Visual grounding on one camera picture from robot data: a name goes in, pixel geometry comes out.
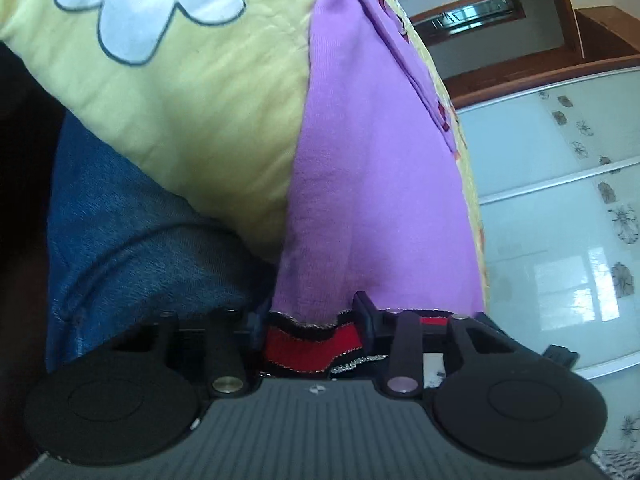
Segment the blue denim jeans leg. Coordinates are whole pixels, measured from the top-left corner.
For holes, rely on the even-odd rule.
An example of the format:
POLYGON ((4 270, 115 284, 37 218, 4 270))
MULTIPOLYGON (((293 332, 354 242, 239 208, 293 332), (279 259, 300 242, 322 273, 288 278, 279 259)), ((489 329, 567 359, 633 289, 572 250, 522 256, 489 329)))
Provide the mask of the blue denim jeans leg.
POLYGON ((52 174, 46 367, 50 372, 162 312, 260 304, 274 269, 72 114, 52 174))

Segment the purple sweater with red trim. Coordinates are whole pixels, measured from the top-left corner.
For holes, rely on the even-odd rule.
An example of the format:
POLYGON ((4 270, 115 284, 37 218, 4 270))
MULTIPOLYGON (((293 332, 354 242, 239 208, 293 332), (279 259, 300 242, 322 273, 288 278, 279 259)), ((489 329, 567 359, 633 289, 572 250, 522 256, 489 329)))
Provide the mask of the purple sweater with red trim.
POLYGON ((320 375, 382 356, 357 292, 380 310, 472 315, 486 280, 462 128, 397 0, 316 0, 309 59, 265 358, 320 375))

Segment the yellow floral bed quilt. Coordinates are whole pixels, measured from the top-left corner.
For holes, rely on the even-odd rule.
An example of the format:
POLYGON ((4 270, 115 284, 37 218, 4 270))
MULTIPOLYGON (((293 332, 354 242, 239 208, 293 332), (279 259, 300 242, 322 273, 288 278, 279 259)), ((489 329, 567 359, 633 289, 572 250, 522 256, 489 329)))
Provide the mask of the yellow floral bed quilt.
POLYGON ((98 139, 279 263, 316 0, 1 0, 1 39, 98 139))

